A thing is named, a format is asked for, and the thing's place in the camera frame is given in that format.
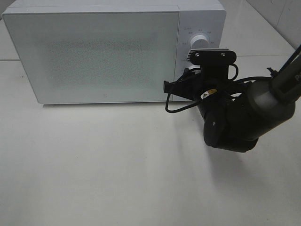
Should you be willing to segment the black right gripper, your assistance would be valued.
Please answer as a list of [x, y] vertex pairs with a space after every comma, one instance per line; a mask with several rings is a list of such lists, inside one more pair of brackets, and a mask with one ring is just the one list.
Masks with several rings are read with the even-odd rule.
[[226, 82], [225, 70], [193, 70], [184, 69], [180, 80], [174, 82], [164, 81], [164, 93], [173, 94], [192, 101], [200, 101], [201, 94], [218, 89]]

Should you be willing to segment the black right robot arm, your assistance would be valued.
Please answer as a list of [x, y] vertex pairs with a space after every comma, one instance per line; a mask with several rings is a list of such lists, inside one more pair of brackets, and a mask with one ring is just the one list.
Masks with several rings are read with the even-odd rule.
[[204, 120], [207, 146], [245, 153], [260, 136], [292, 118], [301, 96], [301, 50], [298, 48], [280, 70], [270, 76], [229, 77], [236, 53], [226, 48], [192, 49], [187, 55], [193, 68], [185, 68], [163, 90], [191, 101]]

